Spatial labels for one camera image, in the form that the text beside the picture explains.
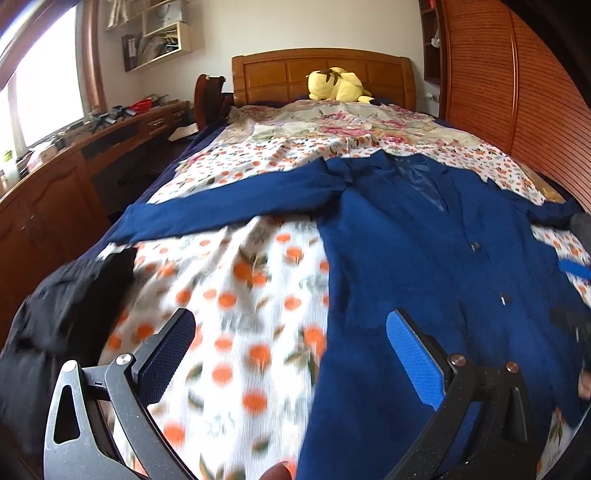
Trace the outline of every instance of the wooden desk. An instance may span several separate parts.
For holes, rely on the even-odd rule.
[[[0,200],[0,342],[39,282],[109,229],[92,176],[182,123],[188,102],[155,107],[60,151]]]

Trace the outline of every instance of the wooden chair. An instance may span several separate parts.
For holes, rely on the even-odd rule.
[[[195,84],[193,112],[199,131],[207,125],[225,117],[232,106],[232,95],[222,93],[224,77],[210,77],[201,74]]]

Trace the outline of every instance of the metal screw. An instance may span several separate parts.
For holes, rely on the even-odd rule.
[[[76,360],[68,360],[65,364],[61,366],[62,372],[71,372],[76,368]]]
[[[515,362],[507,362],[505,366],[512,374],[516,374],[519,371],[519,365],[517,365]]]
[[[131,362],[131,353],[122,353],[117,357],[115,362],[117,365],[127,365],[129,362]]]
[[[466,365],[466,357],[461,355],[460,353],[454,353],[450,357],[450,359],[452,361],[452,364],[456,367],[463,367],[464,365]]]

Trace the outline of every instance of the cabinet door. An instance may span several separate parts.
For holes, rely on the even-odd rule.
[[[43,241],[54,245],[63,263],[82,255],[110,226],[80,162],[79,153],[64,158],[43,171],[27,193]]]
[[[22,301],[57,266],[50,249],[34,245],[29,218],[16,200],[0,210],[0,343]]]

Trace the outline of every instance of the red object on desk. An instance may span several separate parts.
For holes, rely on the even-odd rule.
[[[130,105],[129,108],[138,113],[146,113],[148,110],[152,108],[152,99],[146,98],[144,100],[140,100],[139,102]]]

